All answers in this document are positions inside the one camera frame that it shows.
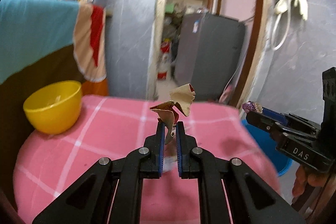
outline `sticker on refrigerator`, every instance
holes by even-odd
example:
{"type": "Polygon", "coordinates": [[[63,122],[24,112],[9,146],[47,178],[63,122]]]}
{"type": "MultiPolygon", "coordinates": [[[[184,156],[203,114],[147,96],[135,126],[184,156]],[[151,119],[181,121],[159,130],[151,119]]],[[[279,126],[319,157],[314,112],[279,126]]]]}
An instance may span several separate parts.
{"type": "Polygon", "coordinates": [[[194,23],[194,26],[193,26],[193,33],[196,33],[197,30],[198,30],[198,24],[200,23],[199,20],[196,20],[195,23],[194,23]]]}

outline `marble-patterned wall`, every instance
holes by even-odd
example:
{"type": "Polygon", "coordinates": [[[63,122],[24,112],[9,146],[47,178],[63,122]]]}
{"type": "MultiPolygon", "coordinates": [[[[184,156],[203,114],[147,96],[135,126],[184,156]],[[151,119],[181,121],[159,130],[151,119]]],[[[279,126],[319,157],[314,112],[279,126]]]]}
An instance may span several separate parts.
{"type": "MultiPolygon", "coordinates": [[[[336,66],[336,0],[308,0],[308,6],[306,22],[293,12],[288,37],[274,53],[258,101],[321,122],[322,72],[336,66]]],[[[280,35],[286,27],[283,19],[280,35]]]]}
{"type": "Polygon", "coordinates": [[[106,70],[112,96],[146,97],[156,0],[108,0],[106,70]]]}

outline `yellow bowl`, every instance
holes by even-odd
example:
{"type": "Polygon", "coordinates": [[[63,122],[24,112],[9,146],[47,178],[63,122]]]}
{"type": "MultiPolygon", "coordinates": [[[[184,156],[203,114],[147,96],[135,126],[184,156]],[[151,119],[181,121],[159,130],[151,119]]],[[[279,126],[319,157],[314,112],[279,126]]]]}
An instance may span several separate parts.
{"type": "Polygon", "coordinates": [[[29,96],[23,104],[23,110],[37,130],[46,134],[60,134],[77,121],[82,106],[81,98],[81,83],[57,82],[29,96]]]}

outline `refrigerator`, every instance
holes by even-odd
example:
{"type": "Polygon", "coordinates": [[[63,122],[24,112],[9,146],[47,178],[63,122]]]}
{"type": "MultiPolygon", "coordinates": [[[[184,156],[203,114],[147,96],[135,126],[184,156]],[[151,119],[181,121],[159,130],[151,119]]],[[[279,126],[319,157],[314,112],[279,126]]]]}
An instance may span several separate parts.
{"type": "Polygon", "coordinates": [[[175,61],[176,83],[191,83],[196,101],[217,100],[234,74],[245,25],[208,13],[185,15],[175,61]]]}

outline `triangular cutout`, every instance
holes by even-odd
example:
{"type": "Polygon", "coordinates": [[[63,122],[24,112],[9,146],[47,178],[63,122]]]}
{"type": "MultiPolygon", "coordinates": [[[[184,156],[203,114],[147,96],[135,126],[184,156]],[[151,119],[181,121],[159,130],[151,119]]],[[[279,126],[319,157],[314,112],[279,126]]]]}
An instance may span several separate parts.
{"type": "Polygon", "coordinates": [[[92,188],[96,182],[96,175],[90,175],[66,200],[66,203],[77,209],[84,209],[92,188]]]}
{"type": "Polygon", "coordinates": [[[262,210],[275,203],[275,200],[249,174],[245,175],[245,182],[249,188],[253,203],[257,210],[262,210]]]}

